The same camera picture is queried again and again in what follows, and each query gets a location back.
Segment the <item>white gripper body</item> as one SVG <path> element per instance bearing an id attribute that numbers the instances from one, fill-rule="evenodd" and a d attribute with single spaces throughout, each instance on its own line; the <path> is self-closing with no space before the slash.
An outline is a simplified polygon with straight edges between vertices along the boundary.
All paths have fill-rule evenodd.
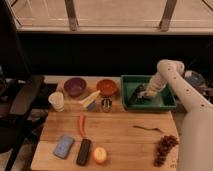
<path id="1" fill-rule="evenodd" d="M 166 86 L 166 81 L 159 74 L 153 75 L 147 85 L 145 95 L 148 98 L 154 98 L 159 92 L 161 92 Z"/>

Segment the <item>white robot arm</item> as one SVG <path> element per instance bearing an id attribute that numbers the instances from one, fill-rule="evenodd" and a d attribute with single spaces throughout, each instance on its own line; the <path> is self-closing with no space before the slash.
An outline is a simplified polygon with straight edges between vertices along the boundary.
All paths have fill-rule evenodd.
<path id="1" fill-rule="evenodd" d="M 160 60 L 146 95 L 154 97 L 169 84 L 187 114 L 182 123 L 177 171 L 213 171 L 213 104 L 187 83 L 181 61 Z"/>

